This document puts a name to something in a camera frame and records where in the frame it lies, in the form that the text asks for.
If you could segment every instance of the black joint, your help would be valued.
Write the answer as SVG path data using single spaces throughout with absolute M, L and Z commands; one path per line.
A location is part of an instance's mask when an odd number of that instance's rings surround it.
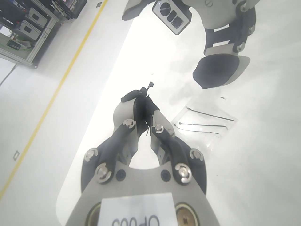
M 118 172 L 116 173 L 116 179 L 118 181 L 123 181 L 126 178 L 126 171 L 123 169 L 118 170 Z
M 168 170 L 163 170 L 161 172 L 161 179 L 165 182 L 170 181 L 171 175 L 170 172 Z

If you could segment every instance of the small black object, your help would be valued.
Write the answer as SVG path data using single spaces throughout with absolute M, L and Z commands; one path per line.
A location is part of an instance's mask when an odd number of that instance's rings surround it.
M 150 84 L 148 85 L 148 88 L 146 89 L 146 91 L 148 91 L 148 89 L 150 88 L 150 87 L 153 87 L 154 86 L 154 83 L 153 82 L 150 82 Z
M 163 170 L 161 172 L 161 179 L 165 182 L 170 181 L 171 175 L 170 172 L 168 170 Z
M 125 172 L 125 170 L 123 170 L 123 169 L 121 169 L 121 170 L 119 170 L 117 173 L 116 173 L 116 179 L 118 180 L 118 181 L 122 181 L 122 180 L 124 180 L 125 178 L 126 178 L 126 172 Z
M 232 0 L 232 3 L 235 5 L 237 3 L 237 0 Z
M 192 76 L 202 88 L 219 87 L 229 81 L 239 63 L 239 57 L 232 54 L 209 55 L 199 61 Z

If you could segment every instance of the white floor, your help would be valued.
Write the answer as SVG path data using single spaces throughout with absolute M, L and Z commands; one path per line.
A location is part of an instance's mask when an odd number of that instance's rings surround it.
M 93 1 L 57 36 L 74 52 L 102 0 Z M 127 92 L 154 82 L 150 96 L 170 121 L 202 92 L 192 79 L 205 43 L 198 14 L 192 9 L 191 24 L 175 36 L 152 14 L 151 5 L 132 24 L 122 22 L 126 2 L 106 5 L 1 201 L 1 225 L 64 225 L 80 196 L 83 154 L 110 136 L 114 108 Z M 250 65 L 232 84 L 202 92 L 204 100 L 238 119 L 205 153 L 207 198 L 221 225 L 300 224 L 299 3 L 262 0 L 256 6 L 257 29 L 242 52 Z M 71 30 L 79 25 L 73 38 Z M 6 147 L 1 167 L 7 166 L 1 169 L 1 185 L 15 164 L 12 155 L 27 143 L 73 57 L 60 44 L 52 44 L 37 70 L 18 67 L 0 88 L 0 137 L 10 143 L 1 143 Z M 147 140 L 140 142 L 131 166 L 158 164 Z

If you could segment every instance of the clear plastic bag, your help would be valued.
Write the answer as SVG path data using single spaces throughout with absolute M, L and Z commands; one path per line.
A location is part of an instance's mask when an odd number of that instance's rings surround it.
M 216 102 L 225 98 L 204 99 L 205 95 L 191 99 L 171 123 L 177 137 L 208 156 L 238 120 Z

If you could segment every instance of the metal rack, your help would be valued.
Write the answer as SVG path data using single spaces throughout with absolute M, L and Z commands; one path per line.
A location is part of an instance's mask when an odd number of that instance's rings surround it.
M 49 9 L 47 9 L 39 0 L 30 0 L 30 1 L 47 15 L 48 21 L 46 23 L 46 26 L 42 30 L 41 35 L 39 36 L 37 41 L 35 42 L 34 47 L 31 49 L 30 53 L 26 57 L 17 56 L 16 51 L 8 49 L 7 47 L 3 48 L 1 46 L 0 46 L 0 57 L 14 63 L 21 63 L 36 68 L 39 62 L 37 56 L 42 51 L 43 46 L 45 46 L 50 41 L 49 38 L 53 37 L 53 35 L 50 35 L 50 33 L 59 28 L 60 19 L 56 15 L 54 15 Z

